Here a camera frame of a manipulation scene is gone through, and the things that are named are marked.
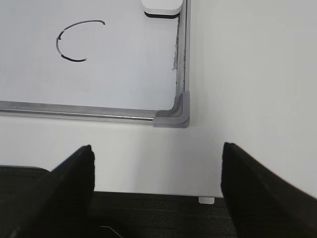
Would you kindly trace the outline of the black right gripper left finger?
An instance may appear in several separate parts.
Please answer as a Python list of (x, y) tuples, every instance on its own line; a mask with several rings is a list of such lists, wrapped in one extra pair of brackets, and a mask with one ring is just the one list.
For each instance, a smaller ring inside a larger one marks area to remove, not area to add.
[(84, 238), (95, 187), (95, 155), (82, 146), (52, 171), (1, 166), (2, 238)]

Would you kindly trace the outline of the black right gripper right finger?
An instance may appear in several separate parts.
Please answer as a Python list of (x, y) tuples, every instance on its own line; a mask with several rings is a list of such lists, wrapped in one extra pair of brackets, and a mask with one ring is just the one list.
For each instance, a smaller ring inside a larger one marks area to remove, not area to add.
[(221, 191), (239, 238), (315, 238), (317, 200), (234, 143), (223, 146)]

